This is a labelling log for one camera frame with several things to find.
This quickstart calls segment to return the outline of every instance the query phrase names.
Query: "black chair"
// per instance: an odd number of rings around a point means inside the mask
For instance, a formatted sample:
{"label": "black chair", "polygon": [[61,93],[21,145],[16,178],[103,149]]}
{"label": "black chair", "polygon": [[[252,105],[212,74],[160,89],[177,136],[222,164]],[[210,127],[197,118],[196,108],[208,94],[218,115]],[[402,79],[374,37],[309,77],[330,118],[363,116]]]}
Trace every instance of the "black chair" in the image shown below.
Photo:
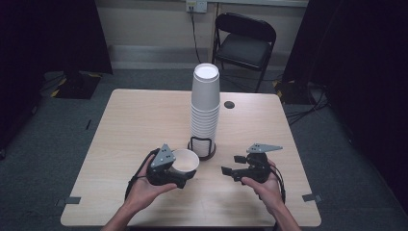
{"label": "black chair", "polygon": [[[219,31],[229,33],[221,43]],[[216,19],[212,64],[216,60],[247,69],[261,71],[255,92],[264,80],[276,32],[263,20],[237,13],[222,13]]]}

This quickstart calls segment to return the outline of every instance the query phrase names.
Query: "stack of paper cups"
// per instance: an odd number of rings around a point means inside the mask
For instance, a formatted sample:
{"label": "stack of paper cups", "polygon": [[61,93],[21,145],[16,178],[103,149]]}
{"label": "stack of paper cups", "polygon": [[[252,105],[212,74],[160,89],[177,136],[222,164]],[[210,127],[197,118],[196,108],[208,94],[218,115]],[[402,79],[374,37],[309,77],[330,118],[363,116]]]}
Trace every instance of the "stack of paper cups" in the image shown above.
{"label": "stack of paper cups", "polygon": [[219,115],[219,73],[213,64],[200,64],[194,70],[191,90],[191,136],[209,141],[192,139],[192,151],[198,157],[214,152]]}

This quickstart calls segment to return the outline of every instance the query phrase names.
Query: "chair leg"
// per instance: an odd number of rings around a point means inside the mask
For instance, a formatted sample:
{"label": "chair leg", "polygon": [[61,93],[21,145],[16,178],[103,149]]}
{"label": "chair leg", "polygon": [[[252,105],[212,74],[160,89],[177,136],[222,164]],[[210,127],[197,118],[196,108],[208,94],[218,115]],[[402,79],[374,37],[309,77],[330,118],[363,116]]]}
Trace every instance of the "chair leg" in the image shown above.
{"label": "chair leg", "polygon": [[264,81],[264,75],[265,75],[266,70],[267,70],[267,68],[265,67],[261,71],[261,76],[259,77],[258,84],[256,85],[255,93],[258,93],[259,87],[261,86],[262,81]]}

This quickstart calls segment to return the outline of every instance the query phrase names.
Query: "electrical outlet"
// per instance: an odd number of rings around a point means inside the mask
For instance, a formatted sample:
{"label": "electrical outlet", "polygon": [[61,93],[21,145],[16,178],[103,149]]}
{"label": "electrical outlet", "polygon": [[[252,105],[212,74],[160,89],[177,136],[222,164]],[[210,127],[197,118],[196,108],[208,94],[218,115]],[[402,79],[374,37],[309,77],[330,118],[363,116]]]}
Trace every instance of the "electrical outlet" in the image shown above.
{"label": "electrical outlet", "polygon": [[195,7],[197,13],[207,12],[207,2],[197,1],[197,6]]}
{"label": "electrical outlet", "polygon": [[197,7],[197,1],[186,1],[186,12],[191,12],[191,10],[193,12],[195,12],[195,8]]}
{"label": "electrical outlet", "polygon": [[193,11],[195,13],[206,13],[207,12],[207,2],[204,1],[186,1],[186,12]]}

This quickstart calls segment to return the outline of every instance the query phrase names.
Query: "black tape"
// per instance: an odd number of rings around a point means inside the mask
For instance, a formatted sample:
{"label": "black tape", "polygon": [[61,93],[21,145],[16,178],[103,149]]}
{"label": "black tape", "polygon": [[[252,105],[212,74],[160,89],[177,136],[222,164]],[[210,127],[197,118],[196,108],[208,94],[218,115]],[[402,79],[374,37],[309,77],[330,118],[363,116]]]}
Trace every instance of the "black tape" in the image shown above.
{"label": "black tape", "polygon": [[323,200],[319,194],[305,194],[302,197],[304,202],[315,200],[316,203],[319,203]]}
{"label": "black tape", "polygon": [[55,204],[55,206],[63,207],[66,204],[79,204],[80,201],[81,201],[81,197],[73,196],[73,197],[69,197],[66,199],[59,199],[57,203]]}

